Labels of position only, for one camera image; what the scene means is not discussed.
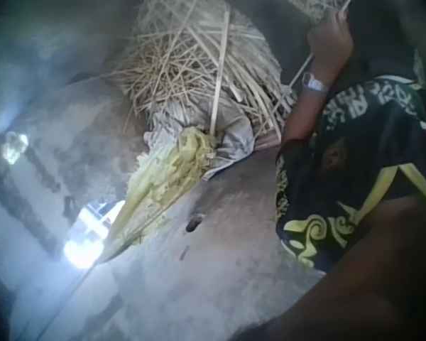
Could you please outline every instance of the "person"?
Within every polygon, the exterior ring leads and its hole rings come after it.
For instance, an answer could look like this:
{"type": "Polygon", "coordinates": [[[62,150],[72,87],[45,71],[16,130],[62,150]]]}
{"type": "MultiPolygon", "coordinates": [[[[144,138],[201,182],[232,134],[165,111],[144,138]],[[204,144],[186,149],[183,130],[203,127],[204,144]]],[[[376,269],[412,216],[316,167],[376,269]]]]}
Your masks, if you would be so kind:
{"type": "MultiPolygon", "coordinates": [[[[349,19],[376,6],[390,18],[385,2],[353,1],[349,19]]],[[[276,232],[326,275],[233,341],[426,337],[426,112],[413,49],[394,20],[374,38],[349,22],[336,13],[309,32],[314,60],[276,161],[276,232]]]]}

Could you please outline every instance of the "hand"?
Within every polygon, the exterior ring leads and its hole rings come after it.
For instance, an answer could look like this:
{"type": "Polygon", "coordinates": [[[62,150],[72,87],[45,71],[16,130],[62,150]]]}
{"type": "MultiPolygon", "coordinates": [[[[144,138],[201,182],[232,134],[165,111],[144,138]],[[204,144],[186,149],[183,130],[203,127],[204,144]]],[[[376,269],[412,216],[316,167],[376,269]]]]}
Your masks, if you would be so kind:
{"type": "Polygon", "coordinates": [[[346,16],[337,13],[321,21],[307,40],[314,55],[311,73],[326,85],[333,84],[354,49],[346,16]]]}

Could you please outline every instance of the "bright light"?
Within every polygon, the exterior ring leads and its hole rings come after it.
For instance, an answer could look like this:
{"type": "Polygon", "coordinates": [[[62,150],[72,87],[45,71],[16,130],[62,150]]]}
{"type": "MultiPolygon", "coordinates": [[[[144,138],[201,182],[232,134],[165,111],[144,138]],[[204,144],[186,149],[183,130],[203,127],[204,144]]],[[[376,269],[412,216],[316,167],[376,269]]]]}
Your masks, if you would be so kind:
{"type": "Polygon", "coordinates": [[[103,221],[108,219],[113,223],[120,209],[124,205],[124,201],[118,202],[108,213],[98,220],[87,208],[83,208],[77,218],[75,226],[81,230],[73,230],[76,233],[76,241],[70,240],[66,243],[63,251],[66,258],[79,269],[89,269],[95,261],[101,256],[104,249],[103,241],[107,238],[109,230],[103,225],[103,221]],[[87,238],[88,234],[94,233],[95,242],[87,238]]]}
{"type": "Polygon", "coordinates": [[[63,251],[66,258],[79,269],[89,269],[94,262],[99,258],[104,245],[101,241],[92,243],[86,240],[84,244],[78,244],[72,240],[66,243],[63,251]]]}
{"type": "Polygon", "coordinates": [[[1,147],[1,155],[10,165],[13,165],[27,150],[28,138],[14,131],[6,133],[6,143],[1,147]]]}

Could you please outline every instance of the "wristwatch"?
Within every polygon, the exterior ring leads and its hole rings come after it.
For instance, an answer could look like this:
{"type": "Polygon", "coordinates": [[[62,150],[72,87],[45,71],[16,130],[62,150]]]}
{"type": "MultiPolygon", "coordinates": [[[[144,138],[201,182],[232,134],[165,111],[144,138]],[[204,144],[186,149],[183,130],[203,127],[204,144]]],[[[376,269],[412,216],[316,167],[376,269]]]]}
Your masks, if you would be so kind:
{"type": "Polygon", "coordinates": [[[304,87],[318,91],[318,92],[328,92],[329,87],[324,83],[316,80],[314,75],[311,72],[305,72],[302,78],[302,84],[304,87]]]}

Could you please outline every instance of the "thatch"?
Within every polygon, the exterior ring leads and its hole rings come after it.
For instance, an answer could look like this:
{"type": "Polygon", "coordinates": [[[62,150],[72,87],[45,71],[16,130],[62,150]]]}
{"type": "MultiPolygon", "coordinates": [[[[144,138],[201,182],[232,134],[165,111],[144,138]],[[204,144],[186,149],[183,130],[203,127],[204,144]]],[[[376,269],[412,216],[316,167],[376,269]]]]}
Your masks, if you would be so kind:
{"type": "MultiPolygon", "coordinates": [[[[320,12],[342,1],[292,2],[318,19],[320,12]]],[[[228,18],[227,8],[219,0],[142,1],[126,57],[114,71],[135,115],[150,119],[156,104],[164,108],[171,101],[182,107],[213,103],[218,83],[219,106],[234,105],[246,114],[256,138],[280,136],[282,119],[274,107],[280,103],[288,113],[295,97],[283,91],[280,66],[262,34],[238,11],[228,18]],[[220,65],[223,72],[218,72],[220,65]]]]}

